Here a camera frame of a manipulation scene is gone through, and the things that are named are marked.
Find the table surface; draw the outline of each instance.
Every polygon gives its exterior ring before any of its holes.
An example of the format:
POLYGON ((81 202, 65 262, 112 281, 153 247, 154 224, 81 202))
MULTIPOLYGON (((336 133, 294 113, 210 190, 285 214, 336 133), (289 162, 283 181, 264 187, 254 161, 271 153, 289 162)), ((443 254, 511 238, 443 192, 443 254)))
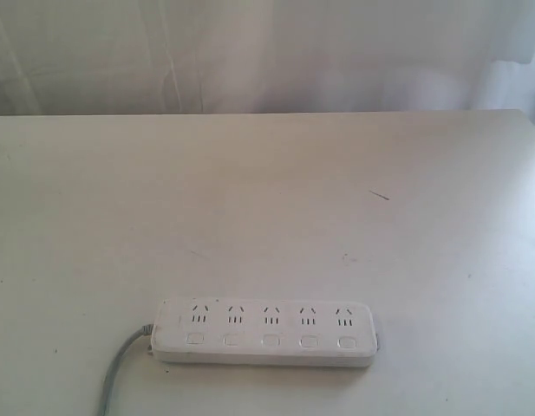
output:
POLYGON ((170 296, 350 300, 367 370, 168 366, 112 415, 535 414, 516 111, 0 118, 0 416, 90 415, 170 296))

